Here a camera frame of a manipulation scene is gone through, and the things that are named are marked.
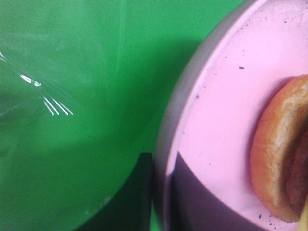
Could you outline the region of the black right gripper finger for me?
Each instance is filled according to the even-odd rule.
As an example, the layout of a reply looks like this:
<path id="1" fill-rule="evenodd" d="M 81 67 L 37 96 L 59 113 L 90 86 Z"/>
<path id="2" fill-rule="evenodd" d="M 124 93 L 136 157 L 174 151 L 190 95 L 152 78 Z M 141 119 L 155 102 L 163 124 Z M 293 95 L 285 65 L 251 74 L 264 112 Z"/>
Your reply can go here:
<path id="1" fill-rule="evenodd" d="M 152 211 L 152 154 L 141 153 L 120 190 L 78 231 L 148 231 Z"/>

